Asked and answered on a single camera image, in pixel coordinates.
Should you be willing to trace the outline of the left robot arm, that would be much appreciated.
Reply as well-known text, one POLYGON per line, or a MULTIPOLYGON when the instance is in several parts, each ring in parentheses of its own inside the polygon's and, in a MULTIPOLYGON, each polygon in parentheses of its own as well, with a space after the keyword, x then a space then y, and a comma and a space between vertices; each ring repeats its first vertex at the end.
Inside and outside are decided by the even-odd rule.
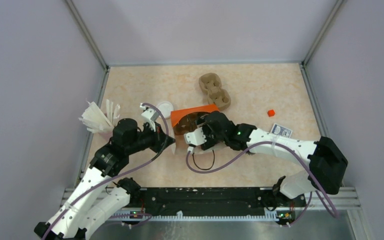
POLYGON ((49 220, 39 222, 34 233, 42 240, 90 239, 115 212, 140 202, 140 185, 127 175, 152 163, 174 142, 166 120, 159 124, 151 117, 143 128, 132 118, 119 120, 68 200, 49 220), (121 172, 131 155, 147 149, 155 153, 153 158, 121 172))

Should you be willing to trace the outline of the orange paper bag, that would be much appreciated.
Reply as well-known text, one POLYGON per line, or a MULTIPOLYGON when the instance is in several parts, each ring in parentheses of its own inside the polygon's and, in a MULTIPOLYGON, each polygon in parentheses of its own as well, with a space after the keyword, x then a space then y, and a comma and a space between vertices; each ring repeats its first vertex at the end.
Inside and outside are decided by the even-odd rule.
POLYGON ((170 113, 170 121, 173 130, 173 136, 175 143, 171 146, 171 150, 174 155, 181 155, 188 151, 189 142, 185 139, 185 135, 192 133, 197 129, 201 129, 202 132, 198 134, 200 141, 206 140, 204 145, 200 145, 194 148, 192 156, 192 162, 194 166, 201 171, 210 171, 215 164, 215 158, 212 159, 210 167, 200 167, 197 165, 195 155, 202 155, 211 153, 215 155, 215 151, 225 147, 221 142, 217 142, 211 139, 206 133, 204 133, 204 118, 212 113, 218 112, 219 108, 215 104, 208 104, 198 107, 185 108, 180 110, 174 110, 170 113))

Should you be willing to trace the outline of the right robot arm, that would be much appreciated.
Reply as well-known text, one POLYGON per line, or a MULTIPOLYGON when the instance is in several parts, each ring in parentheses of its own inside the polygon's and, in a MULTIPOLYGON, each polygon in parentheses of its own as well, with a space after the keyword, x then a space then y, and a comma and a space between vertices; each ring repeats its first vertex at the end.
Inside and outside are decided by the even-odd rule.
POLYGON ((235 124, 224 113, 213 111, 196 120, 197 129, 186 133, 187 144, 203 151, 225 144, 242 154, 266 154, 290 161, 303 170, 281 179, 273 192, 279 206, 287 206, 299 195, 320 191, 338 194, 348 167, 348 160, 326 136, 319 140, 299 140, 262 130, 255 125, 235 124))

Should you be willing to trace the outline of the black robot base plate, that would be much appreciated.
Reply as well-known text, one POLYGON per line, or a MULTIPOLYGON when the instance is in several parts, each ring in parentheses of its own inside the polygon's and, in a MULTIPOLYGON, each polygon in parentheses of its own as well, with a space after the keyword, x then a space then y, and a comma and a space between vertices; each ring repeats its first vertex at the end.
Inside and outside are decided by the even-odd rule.
POLYGON ((148 187, 135 194, 122 211, 157 217, 264 216, 304 207, 304 195, 293 199, 275 195, 270 187, 148 187))

